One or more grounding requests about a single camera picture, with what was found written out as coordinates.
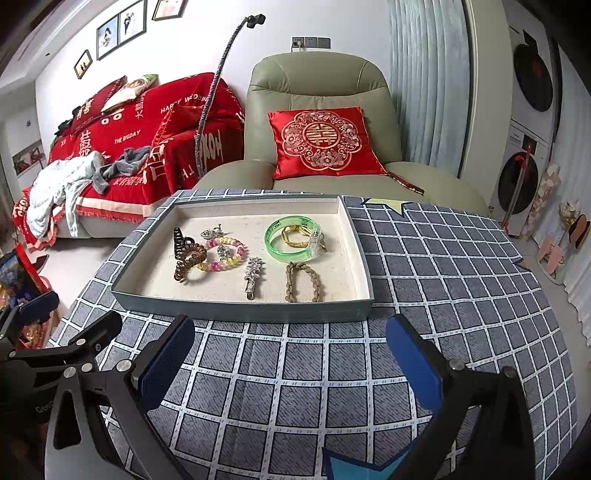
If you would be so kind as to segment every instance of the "braided bracelet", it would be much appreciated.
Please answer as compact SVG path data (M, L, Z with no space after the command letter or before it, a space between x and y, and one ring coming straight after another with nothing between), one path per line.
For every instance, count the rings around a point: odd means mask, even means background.
M293 296L292 274L297 270L303 270L310 276L312 286L314 287L314 297L312 298L312 302L318 302L320 298L320 280L318 279L318 274L304 262L289 262L287 264L287 268L285 269L285 274L287 275L287 290L285 291L285 299L289 303L294 303L296 301Z

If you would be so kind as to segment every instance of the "light blue curtain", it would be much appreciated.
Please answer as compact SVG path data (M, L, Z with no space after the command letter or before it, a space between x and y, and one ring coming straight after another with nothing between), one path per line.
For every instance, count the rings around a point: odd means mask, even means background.
M402 156L457 176L470 97L470 50L462 0L388 0L392 98Z

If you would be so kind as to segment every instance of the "ceiling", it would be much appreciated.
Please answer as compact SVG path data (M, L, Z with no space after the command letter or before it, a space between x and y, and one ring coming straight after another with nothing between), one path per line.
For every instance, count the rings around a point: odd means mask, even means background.
M2 59L5 70L0 76L0 96L35 81L46 65L58 51L89 21L105 10L116 0L46 0L57 4L53 9L43 9L43 0L30 0L31 10L41 10L44 15L37 18L31 31L31 23L23 26L17 35L21 36L18 49L9 59Z

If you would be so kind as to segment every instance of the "decoration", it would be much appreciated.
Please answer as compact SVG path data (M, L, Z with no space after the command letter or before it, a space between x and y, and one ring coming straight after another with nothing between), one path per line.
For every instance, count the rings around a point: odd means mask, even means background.
M268 113L276 180L311 175L387 175L371 148L361 108Z
M21 174L25 173L29 168L38 163L41 168L43 168L43 160L45 160L43 144L41 143L41 140L37 140L35 143L14 155L12 163L17 177L20 177Z
M119 47L119 15L96 29L96 59L101 60Z
M169 18L180 18L187 5L187 0L158 0L152 20L168 20Z
M92 57L90 56L90 52L87 49L84 51L82 56L78 59L78 61L76 62L76 65L74 65L74 71L76 72L76 76L78 77L78 80L80 80L84 76L84 74L86 73L86 70L88 70L88 67L90 67L91 64L92 64Z
M119 46L146 32L146 0L139 0L119 13Z
M296 298L293 295L293 280L292 274L297 270L305 271L309 276L310 280L312 281L312 286L314 287L314 296L312 297L312 302L318 302L320 299L320 280L318 279L317 273L312 270L308 265L304 262L293 263L289 262L287 264L287 268L285 269L285 274L287 276L287 290L285 291L285 299L289 303L295 303Z

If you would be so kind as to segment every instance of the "curtain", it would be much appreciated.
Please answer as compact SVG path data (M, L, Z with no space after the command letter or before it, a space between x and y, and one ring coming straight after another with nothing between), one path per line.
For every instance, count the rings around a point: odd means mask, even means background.
M457 176L470 96L462 0L388 0L402 157Z
M560 166L562 182L551 195L534 232L538 244L546 235L551 235L554 243L560 240L563 232L558 216L560 202L579 199L581 212L591 216L591 96L562 49L560 61L562 111L551 160ZM562 246L567 244L565 238ZM591 346L591 239L584 240L577 252L569 245L567 255L570 253L572 256L565 265L564 286L569 302L579 313L587 345Z

